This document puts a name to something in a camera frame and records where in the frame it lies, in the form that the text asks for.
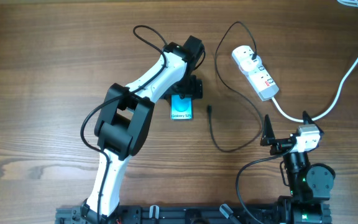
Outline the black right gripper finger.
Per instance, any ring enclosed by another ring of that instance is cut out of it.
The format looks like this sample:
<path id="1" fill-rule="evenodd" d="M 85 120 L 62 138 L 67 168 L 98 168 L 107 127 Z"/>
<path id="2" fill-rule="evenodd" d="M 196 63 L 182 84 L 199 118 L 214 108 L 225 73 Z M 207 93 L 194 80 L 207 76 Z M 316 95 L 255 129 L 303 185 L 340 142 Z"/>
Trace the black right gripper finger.
<path id="1" fill-rule="evenodd" d="M 312 125 L 314 125 L 318 129 L 319 134 L 324 135 L 324 131 L 312 120 L 312 118 L 310 117 L 310 115 L 306 111 L 303 111 L 302 118 L 303 118 L 303 124 L 312 124 Z"/>
<path id="2" fill-rule="evenodd" d="M 262 138 L 260 140 L 261 146 L 271 146 L 275 144 L 275 135 L 272 128 L 272 124 L 270 121 L 269 115 L 265 115 L 264 117 L 264 125 L 262 130 Z"/>

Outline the blue Galaxy smartphone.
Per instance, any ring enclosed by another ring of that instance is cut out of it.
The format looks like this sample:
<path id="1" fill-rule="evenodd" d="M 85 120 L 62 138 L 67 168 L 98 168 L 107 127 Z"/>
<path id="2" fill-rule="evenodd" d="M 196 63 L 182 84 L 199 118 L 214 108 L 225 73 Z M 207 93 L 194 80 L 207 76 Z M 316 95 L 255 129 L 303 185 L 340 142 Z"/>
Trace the blue Galaxy smartphone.
<path id="1" fill-rule="evenodd" d="M 181 99 L 179 95 L 171 96 L 172 120 L 191 120 L 193 119 L 193 106 L 191 98 Z"/>

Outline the white power extension strip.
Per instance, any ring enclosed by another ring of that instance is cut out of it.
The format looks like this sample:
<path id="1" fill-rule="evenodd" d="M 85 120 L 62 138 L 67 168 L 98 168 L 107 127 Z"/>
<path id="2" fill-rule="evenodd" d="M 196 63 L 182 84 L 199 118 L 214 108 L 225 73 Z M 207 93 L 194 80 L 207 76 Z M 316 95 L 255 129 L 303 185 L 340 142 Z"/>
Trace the white power extension strip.
<path id="1" fill-rule="evenodd" d="M 238 66 L 241 60 L 253 56 L 254 51 L 248 45 L 241 45 L 232 51 L 232 58 Z M 263 64 L 252 73 L 244 76 L 262 101 L 271 100 L 279 91 L 279 87 Z"/>

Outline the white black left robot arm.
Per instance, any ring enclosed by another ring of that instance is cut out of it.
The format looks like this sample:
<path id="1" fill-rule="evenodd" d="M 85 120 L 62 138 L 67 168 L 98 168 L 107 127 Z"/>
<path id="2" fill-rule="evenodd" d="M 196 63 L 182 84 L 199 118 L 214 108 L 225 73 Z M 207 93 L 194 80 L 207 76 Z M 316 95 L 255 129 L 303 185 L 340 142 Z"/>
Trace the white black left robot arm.
<path id="1" fill-rule="evenodd" d="M 203 97 L 203 84 L 193 71 L 205 58 L 202 41 L 189 36 L 183 45 L 174 42 L 158 48 L 159 59 L 136 81 L 108 89 L 104 102 L 83 121 L 80 136 L 90 118 L 98 114 L 94 135 L 96 146 L 84 144 L 100 154 L 91 195 L 83 202 L 81 218 L 86 223 L 119 221 L 118 206 L 122 181 L 129 160 L 147 139 L 156 102 L 170 100 L 173 119 L 191 119 L 192 101 Z"/>

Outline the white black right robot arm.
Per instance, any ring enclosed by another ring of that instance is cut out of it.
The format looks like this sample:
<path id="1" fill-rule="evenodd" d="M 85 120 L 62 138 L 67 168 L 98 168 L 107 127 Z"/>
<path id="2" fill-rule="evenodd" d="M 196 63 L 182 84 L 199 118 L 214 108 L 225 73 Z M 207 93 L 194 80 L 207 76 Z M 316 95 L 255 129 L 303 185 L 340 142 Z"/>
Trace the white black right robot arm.
<path id="1" fill-rule="evenodd" d="M 265 115 L 261 146 L 270 147 L 270 156 L 244 165 L 236 176 L 236 194 L 242 206 L 242 223 L 331 223 L 325 201 L 334 187 L 335 171 L 326 164 L 311 164 L 308 153 L 319 147 L 324 131 L 303 112 L 302 125 L 289 138 L 277 139 L 268 115 Z M 272 204 L 246 205 L 241 197 L 239 179 L 248 167 L 281 158 L 282 180 L 290 189 Z"/>

